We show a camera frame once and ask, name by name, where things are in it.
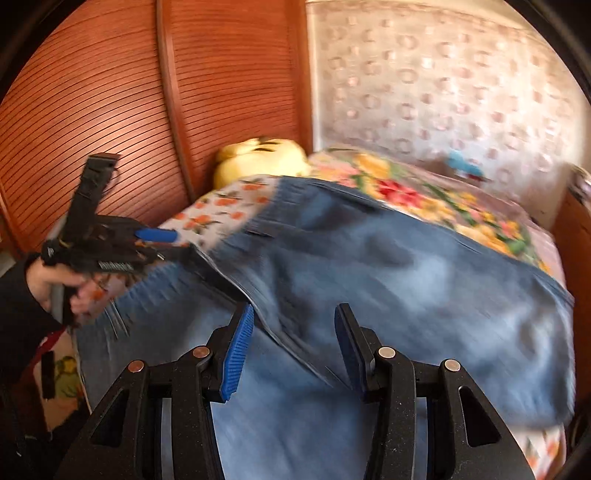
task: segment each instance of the wooden slats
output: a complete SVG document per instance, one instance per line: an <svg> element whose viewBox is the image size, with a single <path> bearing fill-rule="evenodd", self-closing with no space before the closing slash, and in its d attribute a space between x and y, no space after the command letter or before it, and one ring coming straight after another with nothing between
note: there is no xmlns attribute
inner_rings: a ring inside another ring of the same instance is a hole
<svg viewBox="0 0 591 480"><path fill-rule="evenodd" d="M213 155L267 135L299 141L288 0L174 0L180 102L197 190L210 187Z"/></svg>
<svg viewBox="0 0 591 480"><path fill-rule="evenodd" d="M91 153L122 155L99 211L156 225L209 189L221 146L266 135L306 147L298 30L305 36L304 0L84 2L0 105L11 238L23 250L40 246Z"/></svg>
<svg viewBox="0 0 591 480"><path fill-rule="evenodd" d="M123 155L100 206L156 225L188 200L165 111L152 0L87 0L0 105L0 182L22 249L67 210L86 157Z"/></svg>

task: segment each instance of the black tool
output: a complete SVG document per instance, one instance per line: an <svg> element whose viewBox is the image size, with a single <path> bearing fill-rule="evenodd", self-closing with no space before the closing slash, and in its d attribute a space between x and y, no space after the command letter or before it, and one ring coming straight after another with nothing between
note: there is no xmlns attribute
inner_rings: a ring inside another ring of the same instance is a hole
<svg viewBox="0 0 591 480"><path fill-rule="evenodd" d="M60 235L41 247L45 265L64 264L80 273L141 275L148 265L157 261L198 261L193 245L175 247L165 242L144 241L146 236L170 241L176 237L174 231L148 229L133 218L96 214L119 159L119 155L111 153L88 157ZM75 288L64 288L62 324L65 326L74 323L70 298L75 294Z"/></svg>
<svg viewBox="0 0 591 480"><path fill-rule="evenodd" d="M534 480L513 435L472 377L454 359L413 362L360 327L348 304L335 331L353 389L379 402L365 480L411 480L415 404L427 397L427 480Z"/></svg>
<svg viewBox="0 0 591 480"><path fill-rule="evenodd" d="M175 362L135 360L121 372L68 450L57 480L161 478L162 399L172 399L176 480L223 480L210 402L236 391L254 328L251 305Z"/></svg>

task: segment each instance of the black sleeve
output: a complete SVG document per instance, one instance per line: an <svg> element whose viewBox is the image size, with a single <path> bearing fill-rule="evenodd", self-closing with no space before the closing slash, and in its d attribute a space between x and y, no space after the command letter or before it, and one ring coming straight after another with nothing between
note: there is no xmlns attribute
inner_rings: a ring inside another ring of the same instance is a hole
<svg viewBox="0 0 591 480"><path fill-rule="evenodd" d="M41 341L61 328L27 286L27 268L37 257L30 255L0 278L0 380L7 384L18 381Z"/></svg>

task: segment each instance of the floral bedspread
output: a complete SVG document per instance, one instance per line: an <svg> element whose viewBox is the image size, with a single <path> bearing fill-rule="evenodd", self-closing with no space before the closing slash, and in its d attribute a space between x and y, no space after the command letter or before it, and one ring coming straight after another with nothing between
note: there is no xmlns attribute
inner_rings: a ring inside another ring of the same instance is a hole
<svg viewBox="0 0 591 480"><path fill-rule="evenodd" d="M329 148L313 154L310 162L312 177L358 188L396 210L443 225L549 273L532 244L527 228L532 223L514 203L457 180L353 148Z"/></svg>

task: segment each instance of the metal rivet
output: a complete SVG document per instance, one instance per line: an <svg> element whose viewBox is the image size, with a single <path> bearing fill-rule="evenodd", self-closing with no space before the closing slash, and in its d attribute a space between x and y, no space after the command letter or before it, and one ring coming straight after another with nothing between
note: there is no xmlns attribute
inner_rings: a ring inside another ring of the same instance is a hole
<svg viewBox="0 0 591 480"><path fill-rule="evenodd" d="M144 369L144 363L141 360L134 360L127 366L127 370L131 373L136 374Z"/></svg>
<svg viewBox="0 0 591 480"><path fill-rule="evenodd" d="M396 355L396 350L390 348L389 346L383 346L378 350L378 355L383 358L394 358L394 355Z"/></svg>
<svg viewBox="0 0 591 480"><path fill-rule="evenodd" d="M460 371L460 362L450 358L449 360L445 360L445 368L447 368L450 372L459 372Z"/></svg>
<svg viewBox="0 0 591 480"><path fill-rule="evenodd" d="M205 358L209 355L209 348L206 346L198 346L193 349L193 356L195 358Z"/></svg>

